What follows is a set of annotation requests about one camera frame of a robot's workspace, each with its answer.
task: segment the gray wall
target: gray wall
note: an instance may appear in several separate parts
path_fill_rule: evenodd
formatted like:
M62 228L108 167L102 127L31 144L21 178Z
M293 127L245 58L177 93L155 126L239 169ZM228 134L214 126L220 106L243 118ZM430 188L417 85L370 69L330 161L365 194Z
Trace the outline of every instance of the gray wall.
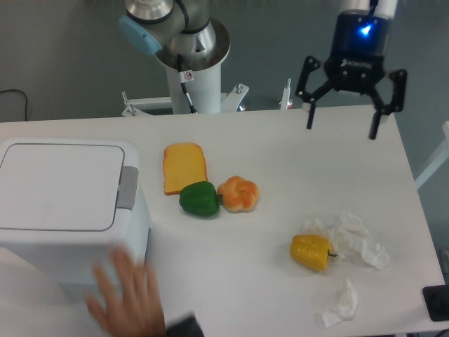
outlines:
M250 86L250 110L276 108L287 78L296 85L305 56L328 55L339 1L211 2L213 16L232 38L222 89L237 82ZM122 90L129 98L168 95L162 67L121 36L122 13L122 0L0 1L0 90L26 91L30 119L116 117L123 109ZM441 125L449 120L448 55L449 1L400 1L385 66L409 71L406 108L397 120L415 175L442 141ZM310 87L324 80L316 74ZM380 88L388 98L389 84ZM320 105L369 102L331 93ZM0 121L22 118L22 97L0 95ZM420 196L435 245L449 246L449 164Z

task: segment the blue light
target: blue light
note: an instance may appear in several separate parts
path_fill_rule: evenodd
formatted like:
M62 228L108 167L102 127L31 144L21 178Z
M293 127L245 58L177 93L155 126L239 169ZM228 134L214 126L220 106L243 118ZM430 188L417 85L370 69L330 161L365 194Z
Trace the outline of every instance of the blue light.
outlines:
M373 28L372 25L365 26L365 27L363 27L363 28L360 29L360 33L361 33L364 37L367 37L367 36L370 34L371 28Z

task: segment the finger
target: finger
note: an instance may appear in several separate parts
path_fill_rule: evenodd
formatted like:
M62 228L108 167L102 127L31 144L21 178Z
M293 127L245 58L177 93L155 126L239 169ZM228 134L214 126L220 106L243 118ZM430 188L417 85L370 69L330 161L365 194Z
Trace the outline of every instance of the finger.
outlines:
M146 265L145 271L147 272L148 294L152 298L159 298L159 290L157 286L156 272L154 271L154 268L151 265Z
M110 245L108 248L107 255L109 256L109 259L114 260L114 256L117 253L128 253L128 250L123 244L117 244L117 245Z
M119 299L114 288L114 285L110 282L105 270L101 265L94 264L93 274L97 279L98 287L101 293L105 297L107 310L116 310L119 306Z
M134 286L139 298L145 299L148 297L147 271L144 264L138 265L134 269Z
M103 310L101 304L91 293L86 295L86 305L92 316L97 320L101 329L109 331L109 324L107 322L106 312Z
M122 285L123 301L132 303L135 301L134 262L128 252L121 247L114 251L112 260Z

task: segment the gray hinge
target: gray hinge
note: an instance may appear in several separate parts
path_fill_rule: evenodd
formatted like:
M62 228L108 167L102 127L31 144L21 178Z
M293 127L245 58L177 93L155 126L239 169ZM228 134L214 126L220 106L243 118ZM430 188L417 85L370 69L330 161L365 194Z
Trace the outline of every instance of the gray hinge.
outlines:
M138 190L139 170L132 166L124 166L121 170L117 209L133 210L135 195Z

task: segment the pepper stem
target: pepper stem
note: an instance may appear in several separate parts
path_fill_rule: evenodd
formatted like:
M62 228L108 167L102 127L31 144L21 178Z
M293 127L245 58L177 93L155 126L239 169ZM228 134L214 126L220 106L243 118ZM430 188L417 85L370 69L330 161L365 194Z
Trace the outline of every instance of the pepper stem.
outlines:
M328 256L332 256L333 258L336 258L338 255L337 254L331 254L330 250L328 249Z

